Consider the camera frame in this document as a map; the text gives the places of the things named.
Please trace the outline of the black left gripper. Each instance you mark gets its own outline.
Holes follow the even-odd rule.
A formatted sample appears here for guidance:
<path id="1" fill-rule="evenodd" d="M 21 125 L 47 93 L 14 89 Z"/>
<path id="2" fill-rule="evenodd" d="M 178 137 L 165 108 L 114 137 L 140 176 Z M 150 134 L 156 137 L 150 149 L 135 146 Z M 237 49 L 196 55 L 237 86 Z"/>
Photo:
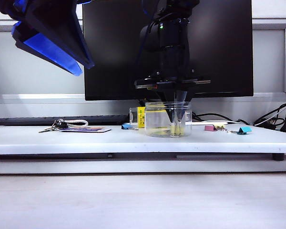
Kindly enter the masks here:
<path id="1" fill-rule="evenodd" d="M 16 20 L 17 48 L 79 76 L 94 62 L 85 42 L 75 0 L 0 0 L 0 12 Z"/>

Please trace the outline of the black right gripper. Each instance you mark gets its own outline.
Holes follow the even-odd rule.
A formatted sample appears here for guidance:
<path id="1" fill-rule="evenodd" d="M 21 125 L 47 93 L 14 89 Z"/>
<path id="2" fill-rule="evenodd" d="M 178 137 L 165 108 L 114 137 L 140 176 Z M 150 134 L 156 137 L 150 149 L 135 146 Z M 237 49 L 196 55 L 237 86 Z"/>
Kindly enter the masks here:
<path id="1" fill-rule="evenodd" d="M 192 88 L 211 83 L 209 79 L 198 79 L 190 76 L 189 50 L 180 45 L 168 46 L 160 51 L 160 69 L 151 76 L 136 80 L 135 88 L 163 91 L 157 92 L 158 97 L 164 104 L 170 122 L 175 122 L 176 107 L 177 121 L 181 122 L 186 113 L 192 114 L 189 101 L 186 101 L 187 91 Z M 177 105 L 175 104 L 174 92 L 177 90 Z"/>

